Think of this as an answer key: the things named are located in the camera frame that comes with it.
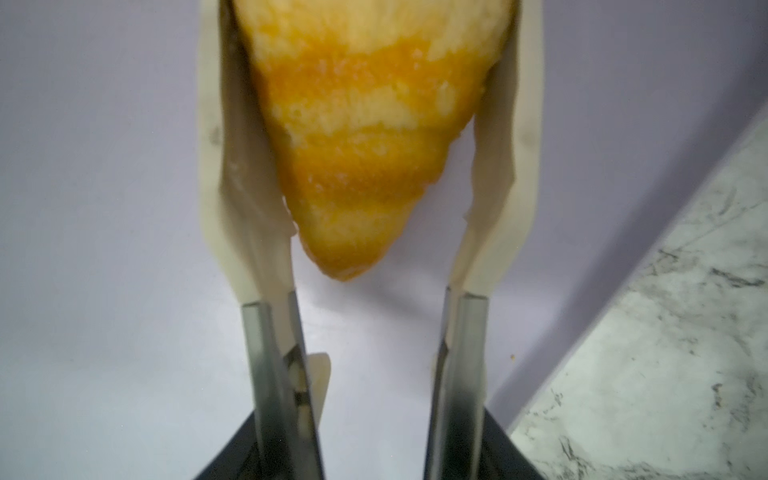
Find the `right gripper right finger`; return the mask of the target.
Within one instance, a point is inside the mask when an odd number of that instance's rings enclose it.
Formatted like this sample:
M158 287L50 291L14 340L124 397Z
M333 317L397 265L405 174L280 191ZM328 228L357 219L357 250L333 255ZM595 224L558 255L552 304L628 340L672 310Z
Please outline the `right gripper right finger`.
M482 480L543 480L488 410L484 411Z

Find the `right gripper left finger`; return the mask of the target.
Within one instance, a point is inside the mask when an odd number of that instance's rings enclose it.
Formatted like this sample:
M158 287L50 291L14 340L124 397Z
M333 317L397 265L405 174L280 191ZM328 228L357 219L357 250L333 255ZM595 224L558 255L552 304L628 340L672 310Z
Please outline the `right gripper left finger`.
M254 413L195 480L257 480L261 478Z

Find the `metal tongs with white tips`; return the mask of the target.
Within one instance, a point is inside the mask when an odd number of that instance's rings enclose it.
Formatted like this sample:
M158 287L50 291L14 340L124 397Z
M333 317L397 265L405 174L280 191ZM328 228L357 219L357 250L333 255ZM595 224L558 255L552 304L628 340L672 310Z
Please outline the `metal tongs with white tips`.
M260 479L321 479L318 422L330 360L306 352L292 265L298 229L279 183L235 2L200 5L202 230L241 306ZM502 55L467 123L475 140L472 203L447 282L425 455L428 479L482 479L489 300L536 213L543 5L513 2L517 10Z

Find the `croissant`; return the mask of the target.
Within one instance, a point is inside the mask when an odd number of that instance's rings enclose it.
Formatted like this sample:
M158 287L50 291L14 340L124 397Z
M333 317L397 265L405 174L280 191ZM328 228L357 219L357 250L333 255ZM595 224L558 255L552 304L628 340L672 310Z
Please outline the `croissant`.
M281 190L347 281L401 235L475 114L513 1L237 1Z

